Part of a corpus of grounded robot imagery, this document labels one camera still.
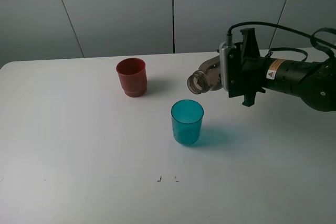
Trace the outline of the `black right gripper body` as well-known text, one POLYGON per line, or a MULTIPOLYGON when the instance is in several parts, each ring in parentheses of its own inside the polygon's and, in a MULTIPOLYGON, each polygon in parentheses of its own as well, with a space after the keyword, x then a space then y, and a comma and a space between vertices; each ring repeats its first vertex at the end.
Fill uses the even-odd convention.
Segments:
POLYGON ((305 61, 272 58, 274 52, 304 50, 289 47, 270 48, 266 56, 242 59, 242 42, 234 44, 228 58, 228 97, 265 93, 266 89, 303 97, 305 61))

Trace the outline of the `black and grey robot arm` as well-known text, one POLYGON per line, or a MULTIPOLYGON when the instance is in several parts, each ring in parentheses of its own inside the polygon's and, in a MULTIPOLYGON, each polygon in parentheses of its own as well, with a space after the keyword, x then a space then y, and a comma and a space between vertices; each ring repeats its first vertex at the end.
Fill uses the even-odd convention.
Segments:
POLYGON ((306 51, 290 47, 270 48, 263 57, 255 30, 240 32, 242 42, 234 44, 227 34, 218 50, 221 83, 230 98, 243 96, 243 105, 250 107, 258 92, 269 89, 299 97, 317 111, 335 111, 335 53, 330 44, 307 36, 313 48, 327 55, 323 62, 307 62, 306 51))

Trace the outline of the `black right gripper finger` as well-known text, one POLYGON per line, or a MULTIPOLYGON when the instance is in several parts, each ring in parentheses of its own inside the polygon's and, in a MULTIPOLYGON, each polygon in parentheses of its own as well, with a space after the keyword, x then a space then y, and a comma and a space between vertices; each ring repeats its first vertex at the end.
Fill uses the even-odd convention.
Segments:
POLYGON ((256 94, 245 94, 242 105, 246 107, 253 106, 255 104, 255 98, 256 98, 256 94))
POLYGON ((255 35, 254 28, 244 28, 241 31, 243 36, 243 42, 241 46, 241 58, 258 58, 260 57, 260 51, 255 35))

